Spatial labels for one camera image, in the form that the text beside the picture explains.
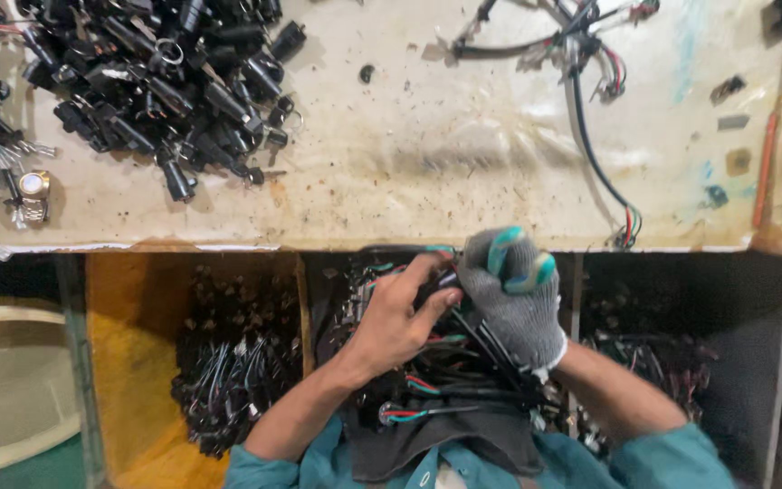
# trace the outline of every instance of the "forearm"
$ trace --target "forearm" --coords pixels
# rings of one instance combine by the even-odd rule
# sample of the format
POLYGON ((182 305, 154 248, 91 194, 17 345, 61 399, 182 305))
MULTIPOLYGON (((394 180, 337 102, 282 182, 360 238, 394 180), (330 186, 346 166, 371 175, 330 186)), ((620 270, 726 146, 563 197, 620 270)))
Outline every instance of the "forearm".
POLYGON ((553 374, 618 442, 680 428, 687 417, 659 389, 584 346, 569 342, 553 374))
POLYGON ((243 448, 261 459, 297 462, 348 395, 369 381, 359 372, 341 351, 271 407, 243 448))

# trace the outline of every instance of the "workbench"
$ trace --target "workbench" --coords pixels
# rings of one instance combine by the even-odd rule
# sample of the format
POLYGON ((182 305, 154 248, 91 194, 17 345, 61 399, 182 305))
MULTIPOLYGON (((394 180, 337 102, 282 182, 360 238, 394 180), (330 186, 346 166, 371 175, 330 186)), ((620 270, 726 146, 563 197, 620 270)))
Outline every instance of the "workbench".
MULTIPOLYGON (((517 59, 443 59, 480 0, 290 0, 284 18, 309 40, 286 64, 303 125, 265 170, 288 174, 250 188, 203 173, 188 205, 170 201, 162 172, 130 153, 95 154, 53 115, 61 102, 19 77, 21 44, 0 45, 14 86, 3 114, 29 139, 58 147, 32 167, 52 174, 48 225, 17 231, 0 205, 0 245, 46 250, 354 250, 382 242, 462 245, 487 227, 524 225, 553 250, 610 248, 623 210, 582 158, 559 71, 517 71, 517 59), (370 84, 359 80, 376 67, 370 84)), ((604 0, 603 11, 620 5, 604 0)), ((763 40, 767 0, 664 2, 639 23, 606 21, 601 38, 628 65, 626 93, 586 105, 603 167, 645 217, 636 250, 782 250, 782 119, 766 225, 752 225, 769 116, 782 92, 782 43, 763 40), (722 105, 711 91, 740 74, 722 105), (718 131, 720 117, 750 117, 718 131), (736 156, 749 151, 747 163, 736 156), (720 185, 715 206, 706 188, 720 185)), ((557 30, 544 9, 501 1, 477 36, 504 45, 557 30)), ((583 76, 593 90, 592 62, 583 76)))

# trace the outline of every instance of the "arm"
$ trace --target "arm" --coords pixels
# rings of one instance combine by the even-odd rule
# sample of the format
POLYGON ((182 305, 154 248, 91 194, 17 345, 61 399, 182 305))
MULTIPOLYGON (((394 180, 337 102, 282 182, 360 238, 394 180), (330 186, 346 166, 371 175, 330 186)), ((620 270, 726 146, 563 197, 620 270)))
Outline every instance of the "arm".
POLYGON ((463 295, 446 289, 413 310, 418 287, 442 262, 435 253, 419 255, 406 272, 380 279, 352 339, 271 407, 243 448, 260 459, 297 461, 348 395, 417 355, 436 320, 463 295))
POLYGON ((619 443, 687 423, 680 407, 659 389, 571 341, 553 375, 581 401, 608 437, 619 443))

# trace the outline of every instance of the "beige plastic tub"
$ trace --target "beige plastic tub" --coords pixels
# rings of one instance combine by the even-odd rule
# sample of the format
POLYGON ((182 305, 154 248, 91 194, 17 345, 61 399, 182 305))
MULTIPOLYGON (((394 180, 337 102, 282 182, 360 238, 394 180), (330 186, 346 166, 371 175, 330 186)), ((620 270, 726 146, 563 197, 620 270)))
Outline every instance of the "beige plastic tub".
POLYGON ((80 431, 64 317, 13 302, 0 300, 0 468, 80 431))

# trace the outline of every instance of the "gray knit glove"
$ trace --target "gray knit glove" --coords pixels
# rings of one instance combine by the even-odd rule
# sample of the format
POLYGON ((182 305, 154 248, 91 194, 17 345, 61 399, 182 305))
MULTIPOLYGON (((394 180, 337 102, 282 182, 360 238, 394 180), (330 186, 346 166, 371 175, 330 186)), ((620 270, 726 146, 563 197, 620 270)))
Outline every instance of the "gray knit glove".
POLYGON ((533 292, 506 294, 502 281, 526 274, 539 250, 529 238, 513 244, 505 257, 503 273, 500 278, 494 277, 487 271, 487 253, 503 231, 486 230, 470 238, 458 276, 463 290, 472 297, 512 360, 543 374, 557 366, 567 350, 566 334, 557 321, 559 276, 554 271, 548 282, 536 286, 533 292))

